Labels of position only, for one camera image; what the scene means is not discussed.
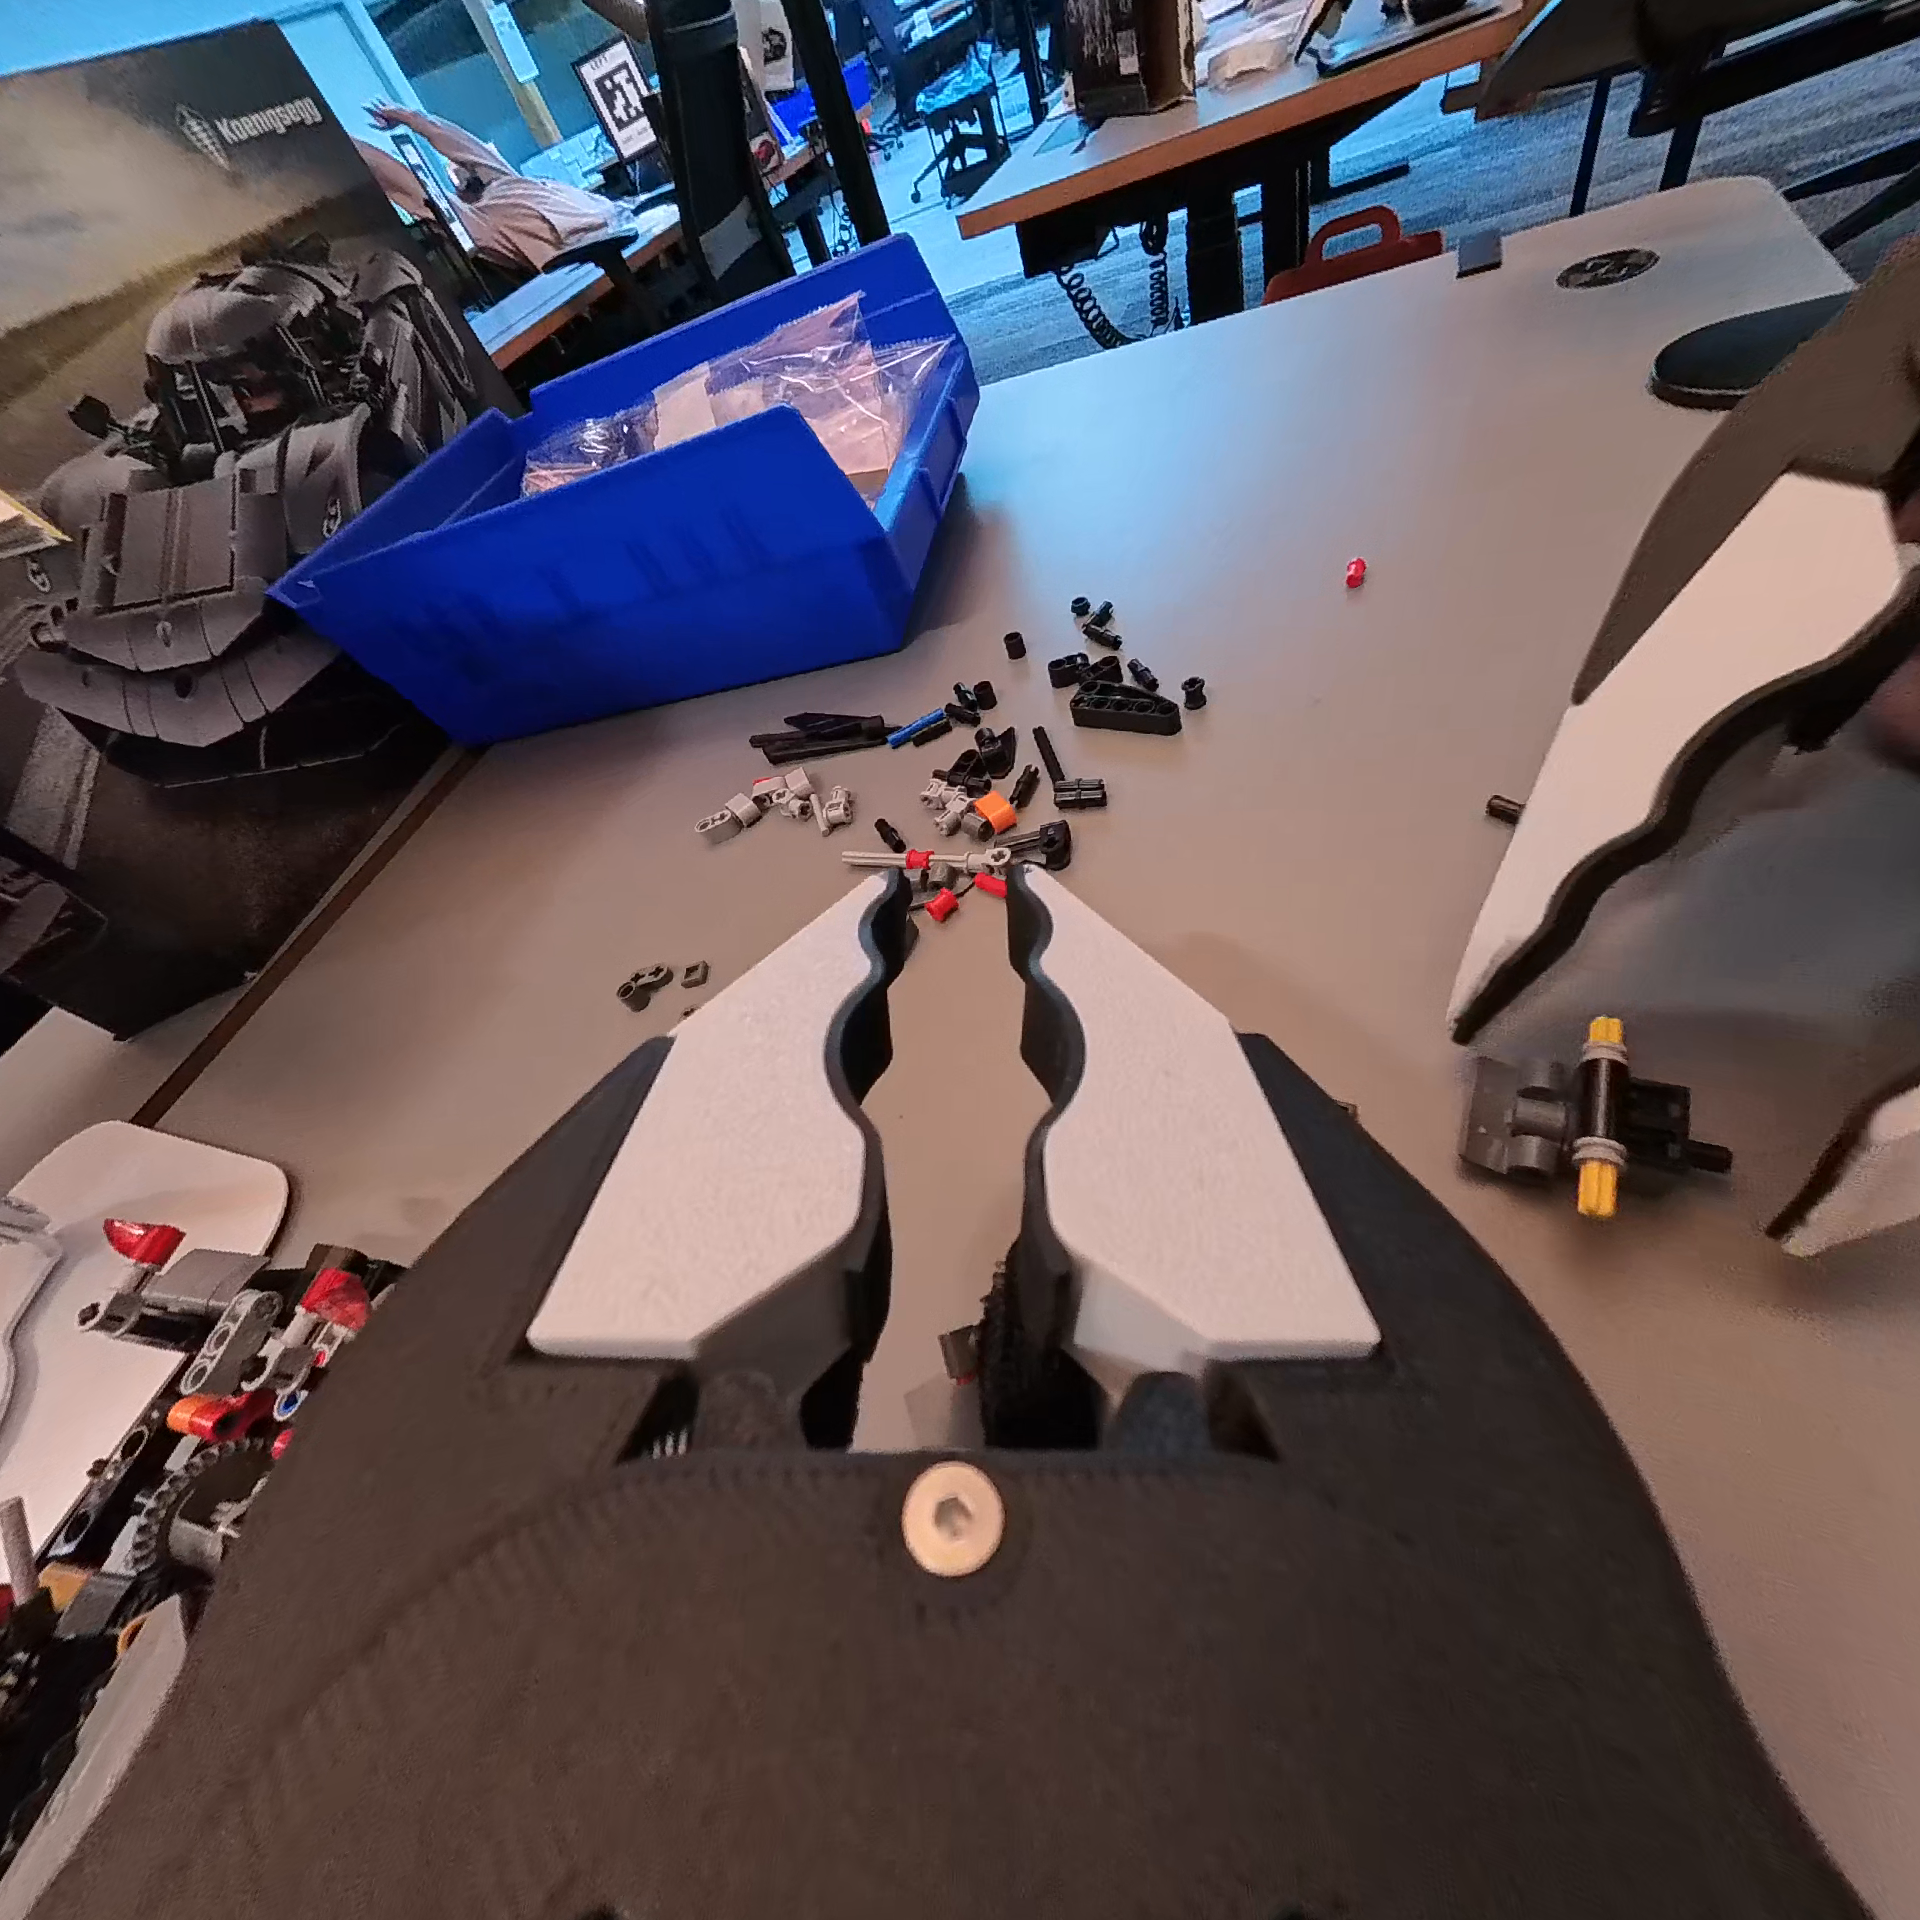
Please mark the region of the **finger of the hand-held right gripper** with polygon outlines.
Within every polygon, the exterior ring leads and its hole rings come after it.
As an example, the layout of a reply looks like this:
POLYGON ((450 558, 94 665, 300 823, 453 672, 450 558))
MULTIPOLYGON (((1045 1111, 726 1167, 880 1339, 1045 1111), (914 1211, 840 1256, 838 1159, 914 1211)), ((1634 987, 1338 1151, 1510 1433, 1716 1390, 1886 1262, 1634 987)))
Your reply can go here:
POLYGON ((1600 897, 1677 843, 1735 755, 1870 691, 1909 604, 1880 490, 1774 482, 1564 709, 1460 953, 1452 1039, 1476 1039, 1550 971, 1600 897))
POLYGON ((1766 1235, 1811 1258, 1916 1217, 1917 1074, 1907 1070, 1846 1118, 1766 1235))

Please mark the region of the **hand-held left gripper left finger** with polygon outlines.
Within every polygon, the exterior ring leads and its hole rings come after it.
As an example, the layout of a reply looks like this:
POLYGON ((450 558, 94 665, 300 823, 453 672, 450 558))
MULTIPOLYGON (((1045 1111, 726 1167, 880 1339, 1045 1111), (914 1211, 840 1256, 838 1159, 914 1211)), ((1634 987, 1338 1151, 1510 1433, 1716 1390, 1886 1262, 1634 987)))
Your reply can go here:
POLYGON ((891 1302, 881 1146, 909 883, 874 870, 666 1038, 525 1329, 564 1362, 766 1380, 848 1447, 891 1302))

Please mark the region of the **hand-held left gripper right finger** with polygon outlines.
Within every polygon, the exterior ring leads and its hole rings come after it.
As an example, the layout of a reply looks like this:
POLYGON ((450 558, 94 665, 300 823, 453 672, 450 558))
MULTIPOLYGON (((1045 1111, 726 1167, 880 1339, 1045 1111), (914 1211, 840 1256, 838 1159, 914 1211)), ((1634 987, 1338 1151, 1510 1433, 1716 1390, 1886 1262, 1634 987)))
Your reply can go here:
POLYGON ((1002 1445, 1080 1447, 1139 1380, 1359 1363, 1379 1323, 1229 1018, 1057 877, 1008 879, 1045 1108, 1002 1264, 1002 1445))

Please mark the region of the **yellow axle lego assembly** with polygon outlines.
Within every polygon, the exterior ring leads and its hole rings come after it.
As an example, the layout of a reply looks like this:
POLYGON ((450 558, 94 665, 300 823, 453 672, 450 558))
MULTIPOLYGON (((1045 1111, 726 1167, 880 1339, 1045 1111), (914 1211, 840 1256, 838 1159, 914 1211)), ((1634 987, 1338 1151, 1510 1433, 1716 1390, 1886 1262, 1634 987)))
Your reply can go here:
POLYGON ((1628 1195, 1733 1169, 1726 1146, 1695 1135, 1691 1090, 1634 1072, 1624 1023, 1608 1016, 1566 1061, 1474 1057, 1455 1157, 1488 1179, 1568 1187, 1589 1222, 1616 1217, 1628 1195))

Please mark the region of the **pile of lego pieces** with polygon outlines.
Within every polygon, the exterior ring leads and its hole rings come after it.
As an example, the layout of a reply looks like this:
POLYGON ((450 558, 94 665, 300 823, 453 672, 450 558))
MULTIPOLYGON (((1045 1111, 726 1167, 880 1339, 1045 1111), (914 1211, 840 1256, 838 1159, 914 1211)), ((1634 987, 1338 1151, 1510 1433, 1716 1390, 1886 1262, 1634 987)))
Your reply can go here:
POLYGON ((875 846, 841 847, 841 863, 900 874, 909 909, 936 923, 947 921, 972 891, 1003 899, 1008 875, 1020 868, 1064 872, 1073 853, 1073 820, 1105 809, 1111 784, 1065 764, 1061 732, 1178 736, 1077 727, 1067 709, 1073 689, 1084 680, 1110 680, 1158 691, 1182 706, 1182 727, 1209 706, 1214 691, 1204 674, 1158 672, 1129 649, 1114 614, 1110 599, 1075 596, 1067 604, 1075 643, 1047 658, 1030 652, 1023 631, 1003 631, 1008 664, 1035 665, 1057 697, 1052 726, 1017 719, 985 677, 954 682, 937 706, 902 721, 880 711, 797 709, 747 736, 761 769, 695 821, 695 838, 708 847, 726 846, 766 820, 800 823, 824 840, 866 825, 875 846), (924 752, 932 760, 916 778, 914 813, 903 823, 864 815, 841 761, 924 752))

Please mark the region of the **partly built lego car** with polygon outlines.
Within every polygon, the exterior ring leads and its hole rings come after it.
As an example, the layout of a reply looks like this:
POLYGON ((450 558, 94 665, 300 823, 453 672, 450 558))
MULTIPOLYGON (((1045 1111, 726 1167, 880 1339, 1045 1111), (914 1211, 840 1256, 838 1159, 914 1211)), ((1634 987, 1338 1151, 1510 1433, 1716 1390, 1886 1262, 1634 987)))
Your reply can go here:
MULTIPOLYGON (((11 1203, 3 1242, 46 1248, 44 1223, 11 1203)), ((126 1274, 77 1323, 182 1362, 90 1466, 46 1551, 3 1497, 3 1915, 31 1909, 104 1809, 69 1808, 62 1782, 115 1656, 176 1593, 191 1640, 300 1407, 405 1271, 328 1243, 295 1266, 182 1254, 179 1228, 114 1216, 104 1235, 126 1274)))

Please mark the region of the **silver lego body panel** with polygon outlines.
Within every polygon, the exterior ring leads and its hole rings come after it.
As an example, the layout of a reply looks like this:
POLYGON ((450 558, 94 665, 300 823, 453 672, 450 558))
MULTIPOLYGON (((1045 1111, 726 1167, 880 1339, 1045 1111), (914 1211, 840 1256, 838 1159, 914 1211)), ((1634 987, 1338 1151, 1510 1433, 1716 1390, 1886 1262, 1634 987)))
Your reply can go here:
POLYGON ((63 1801, 91 1817, 127 1775, 179 1682, 193 1605, 173 1593, 149 1608, 76 1730, 62 1775, 63 1801))

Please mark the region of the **lego set box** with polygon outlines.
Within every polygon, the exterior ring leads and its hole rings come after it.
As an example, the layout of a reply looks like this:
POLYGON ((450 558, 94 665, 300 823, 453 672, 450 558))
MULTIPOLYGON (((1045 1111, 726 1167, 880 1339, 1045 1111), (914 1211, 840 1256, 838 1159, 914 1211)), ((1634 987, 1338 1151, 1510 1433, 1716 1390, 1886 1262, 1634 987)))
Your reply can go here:
POLYGON ((269 598, 511 393, 273 22, 1 84, 3 996, 239 990, 446 734, 269 598))

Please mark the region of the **black oval object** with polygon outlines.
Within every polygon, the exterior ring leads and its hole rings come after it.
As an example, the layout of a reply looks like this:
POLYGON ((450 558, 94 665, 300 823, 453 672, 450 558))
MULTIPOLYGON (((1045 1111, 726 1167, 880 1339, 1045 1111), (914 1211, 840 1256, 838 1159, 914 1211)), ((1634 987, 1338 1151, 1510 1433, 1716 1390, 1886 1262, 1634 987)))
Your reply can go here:
POLYGON ((1674 407, 1728 411, 1831 323, 1852 297, 1792 300, 1691 327, 1658 350, 1645 390, 1674 407))

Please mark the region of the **white rounded board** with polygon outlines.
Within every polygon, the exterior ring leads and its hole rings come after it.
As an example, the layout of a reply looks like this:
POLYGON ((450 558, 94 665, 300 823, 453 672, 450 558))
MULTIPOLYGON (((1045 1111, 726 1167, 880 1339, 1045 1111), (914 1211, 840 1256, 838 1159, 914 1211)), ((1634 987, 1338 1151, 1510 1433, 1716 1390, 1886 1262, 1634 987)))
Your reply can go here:
POLYGON ((79 1325, 127 1266, 104 1222, 182 1231, 182 1254, 264 1254, 285 1213, 285 1173, 226 1147, 123 1119, 52 1146, 10 1187, 44 1216, 46 1248, 3 1243, 1 1495, 22 1501, 46 1554, 83 1497, 87 1471, 115 1451, 182 1357, 79 1325))

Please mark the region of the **blue plastic bin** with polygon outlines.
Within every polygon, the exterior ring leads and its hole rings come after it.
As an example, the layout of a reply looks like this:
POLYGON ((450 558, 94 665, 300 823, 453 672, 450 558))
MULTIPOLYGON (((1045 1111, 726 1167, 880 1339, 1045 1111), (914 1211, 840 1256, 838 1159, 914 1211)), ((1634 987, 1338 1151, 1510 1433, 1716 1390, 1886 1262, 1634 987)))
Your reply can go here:
POLYGON ((977 404, 895 232, 484 411, 268 596, 470 747, 874 659, 906 645, 977 404), (519 492, 543 436, 849 296, 875 345, 941 350, 875 501, 787 405, 519 492))

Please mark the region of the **brown wooden desk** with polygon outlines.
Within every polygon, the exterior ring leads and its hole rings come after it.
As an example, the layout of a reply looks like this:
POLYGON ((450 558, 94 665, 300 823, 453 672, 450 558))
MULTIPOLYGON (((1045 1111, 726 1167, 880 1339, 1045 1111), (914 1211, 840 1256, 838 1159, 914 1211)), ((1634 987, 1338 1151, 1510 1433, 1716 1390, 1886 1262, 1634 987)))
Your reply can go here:
POLYGON ((1090 261, 1110 230, 1182 216, 1187 320, 1233 315, 1245 305, 1236 198, 1259 193, 1263 274, 1297 268, 1331 147, 1423 84, 1498 59, 1523 11, 1464 8, 1349 69, 1290 62, 1152 113, 1092 124, 1061 108, 962 204, 958 230, 967 240, 1009 230, 1022 274, 1037 278, 1090 261))
POLYGON ((608 300, 643 312, 642 271, 679 238, 679 218, 659 204, 635 230, 575 247, 504 297, 467 307, 466 323, 491 366, 508 372, 608 300))

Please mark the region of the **black metal stand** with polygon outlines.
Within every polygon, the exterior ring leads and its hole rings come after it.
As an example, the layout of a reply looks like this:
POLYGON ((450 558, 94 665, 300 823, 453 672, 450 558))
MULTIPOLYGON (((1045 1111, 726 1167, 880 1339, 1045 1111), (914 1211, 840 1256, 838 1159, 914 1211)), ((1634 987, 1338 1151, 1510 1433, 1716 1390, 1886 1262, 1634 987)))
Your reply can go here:
MULTIPOLYGON (((749 145, 734 5, 646 1, 642 11, 683 251, 708 303, 727 305, 795 274, 749 145)), ((890 220, 824 5, 790 1, 782 11, 855 238, 864 246, 886 240, 890 220)))

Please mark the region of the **black white tag sign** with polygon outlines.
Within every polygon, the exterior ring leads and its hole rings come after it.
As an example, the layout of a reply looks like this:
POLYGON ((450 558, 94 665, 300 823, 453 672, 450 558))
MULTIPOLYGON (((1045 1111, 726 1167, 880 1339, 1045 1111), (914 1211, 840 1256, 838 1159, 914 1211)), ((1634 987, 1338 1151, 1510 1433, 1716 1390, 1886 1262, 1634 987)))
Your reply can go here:
POLYGON ((628 38, 614 36, 572 59, 572 73, 620 162, 642 162, 658 153, 658 89, 628 38))

